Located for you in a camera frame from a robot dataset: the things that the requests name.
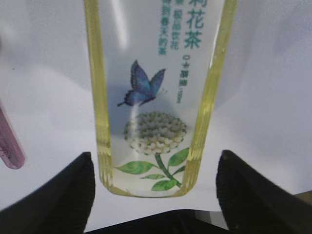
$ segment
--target white surface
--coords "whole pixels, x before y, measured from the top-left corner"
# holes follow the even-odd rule
[[[197,185],[177,198],[113,195],[100,183],[82,1],[0,1],[0,99],[26,154],[0,162],[0,209],[91,151],[87,230],[174,209],[219,210],[215,174],[231,149],[290,193],[312,188],[312,2],[239,2]]]

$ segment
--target flower cluster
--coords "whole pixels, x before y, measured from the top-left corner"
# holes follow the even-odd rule
[[[169,153],[179,146],[186,134],[186,124],[163,112],[140,114],[125,127],[125,140],[140,154]]]

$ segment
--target green leaf illustration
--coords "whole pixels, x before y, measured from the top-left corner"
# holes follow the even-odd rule
[[[176,185],[176,180],[161,180],[154,184],[152,191],[165,191]]]
[[[168,167],[180,165],[182,162],[186,160],[188,154],[189,154],[189,148],[186,148],[172,155],[172,157],[169,159]]]
[[[179,172],[183,172],[184,170],[185,170],[185,166],[180,167],[180,168],[177,169],[177,170],[175,171],[175,173],[173,173],[172,175],[174,176],[175,174],[177,174],[177,173],[179,173]]]
[[[150,174],[150,175],[147,175],[145,177],[142,177],[141,179],[162,179],[164,177],[165,177],[164,175]]]
[[[116,168],[125,173],[139,175],[139,174],[148,172],[154,166],[155,165],[150,162],[132,161],[132,162],[126,163],[123,166],[116,167]]]

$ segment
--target butterfly wing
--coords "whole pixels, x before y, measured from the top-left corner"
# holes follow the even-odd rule
[[[152,92],[152,96],[155,97],[162,81],[164,80],[164,75],[165,75],[165,71],[166,69],[162,69],[159,72],[156,73],[156,75],[152,78],[151,82],[150,82],[150,86],[151,86],[151,92]]]
[[[134,91],[145,94],[151,97],[151,86],[148,81],[147,75],[144,70],[139,66],[137,60],[132,64],[131,67],[131,86]]]
[[[120,103],[119,106],[124,104],[124,103],[129,105],[129,106],[134,106],[135,104],[145,103],[145,102],[148,102],[149,100],[151,100],[151,97],[149,97],[143,93],[140,93],[138,91],[130,90],[126,94],[124,102]]]

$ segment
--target jasmine tea bottle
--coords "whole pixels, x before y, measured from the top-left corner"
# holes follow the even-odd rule
[[[112,193],[196,183],[236,0],[85,0],[100,178]]]

